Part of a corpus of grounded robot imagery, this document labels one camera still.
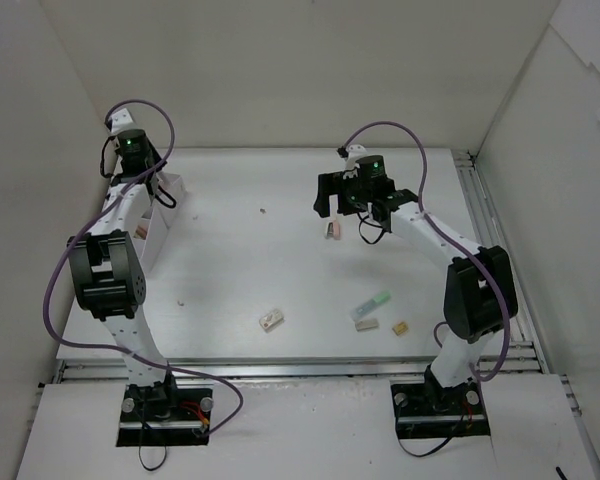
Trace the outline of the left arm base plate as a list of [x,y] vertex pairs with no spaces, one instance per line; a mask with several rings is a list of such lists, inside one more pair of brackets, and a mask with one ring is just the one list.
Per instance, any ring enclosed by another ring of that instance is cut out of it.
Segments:
[[117,447],[206,446],[213,390],[178,389],[170,399],[150,400],[128,389],[119,416]]

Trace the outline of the green highlighter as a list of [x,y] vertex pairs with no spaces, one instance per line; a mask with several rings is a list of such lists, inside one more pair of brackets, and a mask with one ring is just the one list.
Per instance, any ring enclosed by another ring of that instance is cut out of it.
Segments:
[[388,290],[377,293],[369,300],[364,301],[362,304],[354,307],[350,311],[350,318],[354,321],[360,321],[379,307],[386,304],[391,300],[391,293]]

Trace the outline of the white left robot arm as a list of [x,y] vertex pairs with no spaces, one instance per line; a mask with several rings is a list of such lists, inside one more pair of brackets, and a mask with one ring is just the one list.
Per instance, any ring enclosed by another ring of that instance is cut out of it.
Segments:
[[142,129],[123,130],[112,139],[121,171],[111,178],[103,216],[79,236],[69,254],[72,280],[81,309],[99,320],[123,349],[127,396],[165,420],[178,411],[180,395],[143,312],[147,285],[133,243],[159,184],[155,174],[136,184],[132,180],[153,167],[158,156]]

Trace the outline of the orange cap highlighter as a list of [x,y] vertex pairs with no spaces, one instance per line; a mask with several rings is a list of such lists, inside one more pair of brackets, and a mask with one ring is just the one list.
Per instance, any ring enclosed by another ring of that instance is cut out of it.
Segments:
[[141,240],[145,240],[147,238],[147,234],[148,232],[146,229],[144,229],[141,226],[138,226],[135,230],[134,237]]

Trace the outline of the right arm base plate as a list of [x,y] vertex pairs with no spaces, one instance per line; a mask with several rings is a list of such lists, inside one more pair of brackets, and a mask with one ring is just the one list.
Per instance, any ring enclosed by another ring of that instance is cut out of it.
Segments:
[[446,393],[422,383],[392,383],[395,431],[400,440],[490,436],[486,409],[475,382]]

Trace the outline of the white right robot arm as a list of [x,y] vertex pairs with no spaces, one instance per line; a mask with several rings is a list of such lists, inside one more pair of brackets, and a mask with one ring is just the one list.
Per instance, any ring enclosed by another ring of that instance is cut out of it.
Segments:
[[496,364],[503,365],[511,320],[518,313],[510,258],[501,246],[484,247],[447,229],[425,209],[420,194],[396,187],[380,155],[359,157],[343,171],[320,174],[313,209],[322,218],[331,212],[367,214],[445,273],[443,316],[450,332],[425,373],[422,398],[429,409],[444,412],[457,402],[457,387],[496,376],[495,371],[479,373],[481,355],[488,341],[502,333]]

